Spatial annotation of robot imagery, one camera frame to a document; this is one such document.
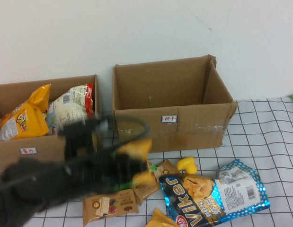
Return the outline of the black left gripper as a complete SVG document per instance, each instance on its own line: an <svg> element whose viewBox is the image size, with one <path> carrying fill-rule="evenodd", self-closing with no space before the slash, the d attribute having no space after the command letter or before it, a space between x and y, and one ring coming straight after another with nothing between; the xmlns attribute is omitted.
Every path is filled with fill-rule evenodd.
<svg viewBox="0 0 293 227"><path fill-rule="evenodd" d="M73 160L66 168L68 183L79 194L110 194L137 185L155 185L148 158L152 139L131 141L117 153L96 153Z"/></svg>

